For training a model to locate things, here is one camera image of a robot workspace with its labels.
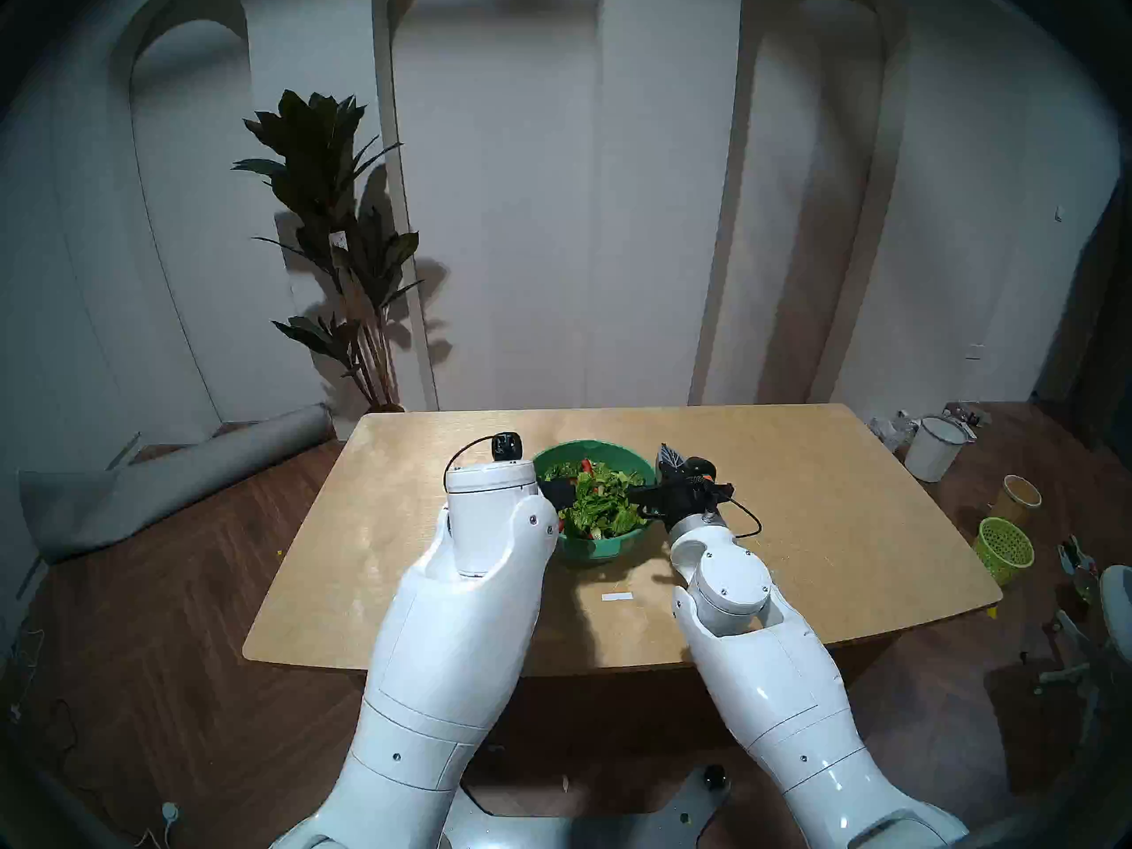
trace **green mesh basket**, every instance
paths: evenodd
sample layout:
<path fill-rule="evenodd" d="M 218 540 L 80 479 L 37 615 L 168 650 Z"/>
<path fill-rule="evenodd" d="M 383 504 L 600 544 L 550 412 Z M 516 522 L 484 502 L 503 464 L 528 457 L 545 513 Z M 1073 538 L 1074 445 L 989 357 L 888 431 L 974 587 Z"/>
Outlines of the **green mesh basket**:
<path fill-rule="evenodd" d="M 1001 588 L 1034 565 L 1034 544 L 1022 530 L 1002 517 L 987 517 L 979 523 L 975 552 Z"/>

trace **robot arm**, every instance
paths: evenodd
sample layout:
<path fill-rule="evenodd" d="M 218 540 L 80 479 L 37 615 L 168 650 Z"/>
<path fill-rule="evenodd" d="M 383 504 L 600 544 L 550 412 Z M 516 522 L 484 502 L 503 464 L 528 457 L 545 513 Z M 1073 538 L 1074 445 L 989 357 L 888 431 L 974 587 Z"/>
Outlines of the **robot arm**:
<path fill-rule="evenodd" d="M 558 513 L 530 462 L 447 481 L 432 543 L 381 623 L 337 782 L 278 849 L 436 849 L 464 767 L 515 688 Z"/>
<path fill-rule="evenodd" d="M 703 460 L 688 460 L 689 474 L 668 457 L 668 469 L 658 461 L 661 484 L 637 498 L 664 520 L 688 584 L 674 591 L 672 615 L 723 722 L 774 780 L 809 846 L 936 847 L 966 835 L 958 818 L 903 795 L 877 769 L 833 659 L 715 511 L 730 488 L 714 483 Z"/>

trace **white bucket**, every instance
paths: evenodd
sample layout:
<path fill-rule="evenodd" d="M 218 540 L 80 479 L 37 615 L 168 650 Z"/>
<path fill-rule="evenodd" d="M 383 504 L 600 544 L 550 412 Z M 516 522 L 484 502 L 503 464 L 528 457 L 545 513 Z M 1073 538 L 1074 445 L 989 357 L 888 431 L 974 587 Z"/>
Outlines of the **white bucket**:
<path fill-rule="evenodd" d="M 951 468 L 967 432 L 943 417 L 925 417 L 904 457 L 904 468 L 925 483 L 935 483 Z"/>

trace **lettuce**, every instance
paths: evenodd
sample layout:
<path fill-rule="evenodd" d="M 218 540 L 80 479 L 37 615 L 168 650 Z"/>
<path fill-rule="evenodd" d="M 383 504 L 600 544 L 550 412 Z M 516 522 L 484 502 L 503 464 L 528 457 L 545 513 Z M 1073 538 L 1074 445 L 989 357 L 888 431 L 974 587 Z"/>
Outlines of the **lettuce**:
<path fill-rule="evenodd" d="M 614 471 L 603 462 L 591 463 L 591 471 L 582 471 L 581 462 L 563 462 L 547 469 L 543 480 L 569 478 L 576 480 L 575 503 L 558 512 L 567 535 L 583 539 L 603 539 L 625 535 L 648 521 L 629 503 L 629 487 L 644 483 L 636 473 Z"/>

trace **gray rolled rug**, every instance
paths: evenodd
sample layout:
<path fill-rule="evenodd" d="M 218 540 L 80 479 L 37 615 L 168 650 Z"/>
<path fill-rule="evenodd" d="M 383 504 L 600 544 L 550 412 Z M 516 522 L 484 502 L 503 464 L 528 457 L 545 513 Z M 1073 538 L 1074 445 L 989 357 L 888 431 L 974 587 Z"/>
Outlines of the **gray rolled rug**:
<path fill-rule="evenodd" d="M 334 434 L 315 404 L 138 465 L 75 473 L 19 472 L 24 520 L 46 563 L 115 541 Z"/>

